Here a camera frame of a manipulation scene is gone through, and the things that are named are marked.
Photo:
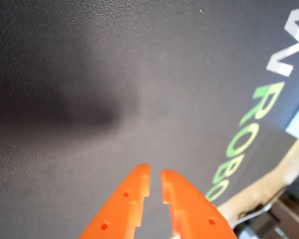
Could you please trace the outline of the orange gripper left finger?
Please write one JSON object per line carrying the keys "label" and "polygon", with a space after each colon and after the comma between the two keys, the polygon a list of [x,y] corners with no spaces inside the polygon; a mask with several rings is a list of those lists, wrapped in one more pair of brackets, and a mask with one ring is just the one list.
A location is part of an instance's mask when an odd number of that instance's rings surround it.
{"label": "orange gripper left finger", "polygon": [[150,165],[136,166],[114,190],[79,236],[81,239],[132,239],[150,195]]}

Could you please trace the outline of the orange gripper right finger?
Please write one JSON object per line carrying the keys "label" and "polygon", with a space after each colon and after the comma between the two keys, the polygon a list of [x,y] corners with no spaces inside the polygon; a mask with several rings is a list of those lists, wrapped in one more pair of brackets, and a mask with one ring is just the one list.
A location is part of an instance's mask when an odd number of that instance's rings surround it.
{"label": "orange gripper right finger", "polygon": [[163,203],[170,208],[173,234],[182,239],[235,239],[228,221],[185,177],[161,172]]}

